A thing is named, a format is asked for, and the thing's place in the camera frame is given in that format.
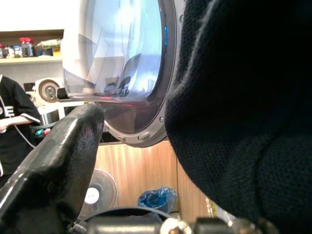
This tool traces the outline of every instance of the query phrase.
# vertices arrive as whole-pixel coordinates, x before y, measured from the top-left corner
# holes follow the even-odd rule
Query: wooden panel
[[[208,216],[206,196],[191,181],[177,162],[179,211],[181,218],[187,222],[195,222],[199,216]]]
[[[0,31],[0,39],[20,37],[55,37],[63,38],[64,29],[36,30],[36,31]]]
[[[101,145],[96,168],[108,171],[117,183],[115,207],[136,206],[144,191],[161,186],[177,191],[176,156],[168,141],[143,149],[125,144]]]

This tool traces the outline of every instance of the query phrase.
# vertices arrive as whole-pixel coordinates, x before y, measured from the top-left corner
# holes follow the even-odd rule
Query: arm
[[[7,129],[9,126],[12,126],[12,125],[29,124],[32,122],[33,122],[32,120],[24,116],[16,116],[12,118],[0,119],[0,131]]]
[[[17,109],[16,117],[9,121],[12,125],[36,123],[40,124],[40,115],[37,108],[29,99],[25,91],[16,83],[14,90],[14,100]]]

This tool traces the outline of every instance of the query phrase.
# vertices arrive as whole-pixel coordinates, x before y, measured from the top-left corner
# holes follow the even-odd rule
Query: wooden cabinet
[[[167,186],[178,193],[174,211],[184,220],[194,222],[198,216],[208,216],[206,196],[188,178],[169,141],[142,149],[125,144],[99,146],[95,168],[115,179],[115,207],[136,206],[144,191]]]
[[[125,144],[99,146],[95,168],[115,179],[116,207],[136,206],[146,190],[167,186],[177,191],[176,156],[168,141],[142,149]]]

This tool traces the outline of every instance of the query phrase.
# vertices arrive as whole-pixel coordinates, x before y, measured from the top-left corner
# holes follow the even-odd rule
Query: black knit fabric
[[[188,0],[165,125],[228,212],[312,232],[309,0]]]

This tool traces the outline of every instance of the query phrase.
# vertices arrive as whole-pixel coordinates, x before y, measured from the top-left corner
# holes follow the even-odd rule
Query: shelf
[[[29,58],[2,58],[0,59],[0,66],[3,65],[23,65],[32,63],[49,63],[62,62],[62,56],[46,56],[46,57],[29,57]]]
[[[55,30],[32,30],[32,31],[0,31],[0,38],[21,38],[21,37],[55,37],[63,38],[64,29]]]

